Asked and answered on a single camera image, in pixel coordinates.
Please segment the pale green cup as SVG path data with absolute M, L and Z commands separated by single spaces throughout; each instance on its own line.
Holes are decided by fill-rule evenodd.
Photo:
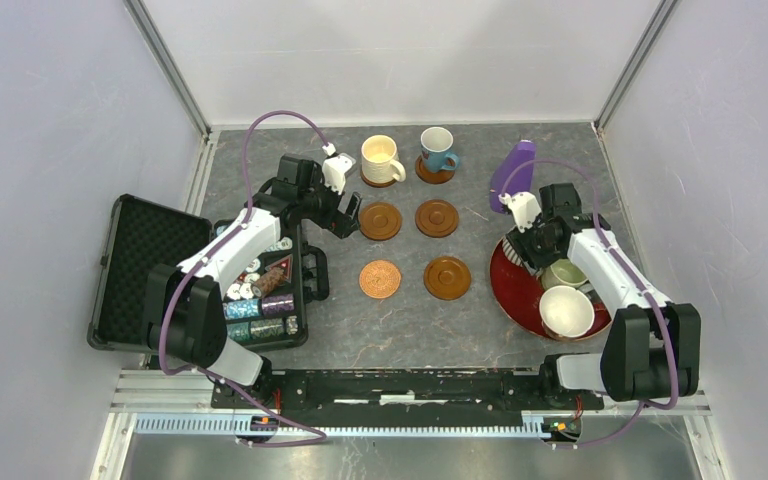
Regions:
M 587 276 L 568 259 L 561 259 L 552 263 L 539 276 L 539 283 L 544 290 L 556 286 L 578 289 L 587 281 Z

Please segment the brown wooden coaster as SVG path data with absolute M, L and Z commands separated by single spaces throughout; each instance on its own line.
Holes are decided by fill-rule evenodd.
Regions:
M 439 185 L 450 181 L 454 175 L 454 170 L 442 169 L 438 172 L 431 172 L 424 164 L 422 156 L 418 156 L 415 161 L 415 173 L 417 177 L 425 183 Z
M 389 180 L 387 182 L 374 182 L 372 180 L 369 180 L 362 172 L 360 174 L 361 180 L 368 186 L 372 188 L 387 188 L 390 187 L 398 182 L 396 179 Z
M 462 297 L 472 283 L 468 266 L 460 259 L 441 256 L 431 260 L 423 273 L 426 290 L 441 300 L 455 300 Z
M 360 232 L 373 241 L 385 241 L 395 237 L 402 226 L 399 210 L 390 203 L 374 202 L 359 214 Z
M 443 238 L 452 234 L 459 225 L 457 209 L 442 199 L 422 203 L 415 212 L 418 230 L 431 238 Z

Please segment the cream ribbed mug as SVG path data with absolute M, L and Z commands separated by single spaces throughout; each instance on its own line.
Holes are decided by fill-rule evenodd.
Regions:
M 392 179 L 397 183 L 407 178 L 404 165 L 399 158 L 395 140 L 387 135 L 368 137 L 361 146 L 361 172 L 374 182 L 387 182 Z

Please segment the woven rattan coaster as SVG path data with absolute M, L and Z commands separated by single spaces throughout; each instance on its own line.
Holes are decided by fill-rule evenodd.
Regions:
M 401 271 L 388 260 L 374 260 L 368 263 L 361 269 L 358 280 L 361 291 L 373 299 L 393 296 L 401 281 Z

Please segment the blue white cup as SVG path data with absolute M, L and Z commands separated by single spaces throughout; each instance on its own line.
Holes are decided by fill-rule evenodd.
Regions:
M 431 173 L 453 172 L 460 166 L 460 158 L 454 152 L 454 136 L 444 127 L 425 129 L 420 136 L 422 159 Z

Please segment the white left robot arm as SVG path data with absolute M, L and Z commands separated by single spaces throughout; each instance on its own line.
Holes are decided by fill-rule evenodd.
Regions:
M 144 343 L 162 357 L 236 383 L 236 394 L 248 406 L 266 405 L 274 381 L 261 372 L 263 357 L 228 336 L 223 295 L 245 267 L 304 220 L 339 238 L 357 231 L 360 195 L 352 194 L 346 209 L 339 208 L 347 178 L 356 168 L 347 154 L 323 162 L 282 156 L 276 175 L 220 235 L 177 265 L 158 264 L 150 271 Z

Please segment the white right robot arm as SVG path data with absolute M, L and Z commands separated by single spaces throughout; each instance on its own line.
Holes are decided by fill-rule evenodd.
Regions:
M 523 263 L 545 270 L 558 260 L 580 269 L 612 319 L 599 354 L 561 354 L 537 382 L 540 400 L 562 408 L 578 390 L 617 402 L 640 401 L 671 409 L 696 393 L 701 316 L 648 281 L 617 243 L 597 211 L 586 213 L 571 183 L 550 184 L 537 195 L 502 193 L 514 219 L 506 238 Z

